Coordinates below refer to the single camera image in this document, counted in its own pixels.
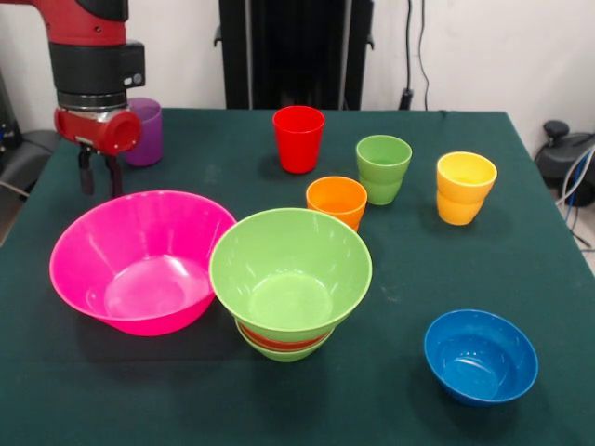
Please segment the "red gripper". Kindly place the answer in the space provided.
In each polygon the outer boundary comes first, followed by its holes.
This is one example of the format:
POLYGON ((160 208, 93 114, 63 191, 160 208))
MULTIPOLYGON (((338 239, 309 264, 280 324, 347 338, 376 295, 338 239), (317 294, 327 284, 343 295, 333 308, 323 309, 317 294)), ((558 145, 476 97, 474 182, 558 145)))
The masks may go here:
POLYGON ((114 199, 122 196, 122 170, 115 155, 134 149, 139 142, 141 121, 138 116, 129 109, 94 113, 57 108, 54 111, 54 121, 56 129, 64 138, 81 144, 78 168, 82 193, 93 195, 95 191, 90 166, 93 149, 107 154, 104 160, 110 173, 111 197, 114 199))

